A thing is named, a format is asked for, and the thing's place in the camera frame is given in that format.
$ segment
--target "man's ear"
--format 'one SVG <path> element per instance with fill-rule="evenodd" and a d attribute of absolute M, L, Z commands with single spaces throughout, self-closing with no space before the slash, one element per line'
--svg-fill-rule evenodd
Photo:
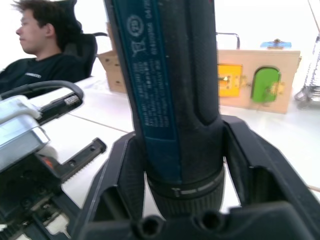
<path fill-rule="evenodd" d="M 45 28 L 46 28 L 46 32 L 45 32 L 46 37 L 52 37 L 56 34 L 55 27 L 51 23 L 48 23 L 45 26 Z"/>

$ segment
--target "man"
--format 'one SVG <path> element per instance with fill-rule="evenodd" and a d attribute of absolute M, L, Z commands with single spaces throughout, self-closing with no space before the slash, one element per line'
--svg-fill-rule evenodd
<path fill-rule="evenodd" d="M 25 84 L 51 80 L 75 83 L 85 79 L 81 61 L 62 53 L 68 41 L 64 11 L 47 0 L 15 1 L 14 7 L 23 15 L 21 27 L 16 31 L 21 47 L 36 57 L 17 60 L 0 73 L 0 94 Z"/>

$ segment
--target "dark hair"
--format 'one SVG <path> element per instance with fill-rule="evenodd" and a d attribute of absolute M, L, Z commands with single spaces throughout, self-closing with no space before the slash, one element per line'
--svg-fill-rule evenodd
<path fill-rule="evenodd" d="M 56 43 L 64 51 L 68 42 L 67 16 L 60 6 L 49 0 L 19 0 L 13 6 L 21 13 L 31 10 L 39 27 L 52 24 L 56 34 Z"/>

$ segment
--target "black t-shirt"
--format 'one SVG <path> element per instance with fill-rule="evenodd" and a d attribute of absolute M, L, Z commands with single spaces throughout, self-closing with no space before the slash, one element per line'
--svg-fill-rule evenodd
<path fill-rule="evenodd" d="M 11 63 L 0 72 L 0 94 L 26 84 L 51 80 L 76 83 L 85 78 L 83 64 L 76 56 L 59 53 L 40 61 L 24 58 Z M 33 98 L 52 90 L 54 89 L 41 90 L 26 96 Z"/>

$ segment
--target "yellow door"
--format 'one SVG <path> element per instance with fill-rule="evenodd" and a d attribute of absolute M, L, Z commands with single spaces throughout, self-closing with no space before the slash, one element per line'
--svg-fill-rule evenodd
<path fill-rule="evenodd" d="M 220 97 L 239 97 L 242 65 L 219 64 L 218 82 Z"/>

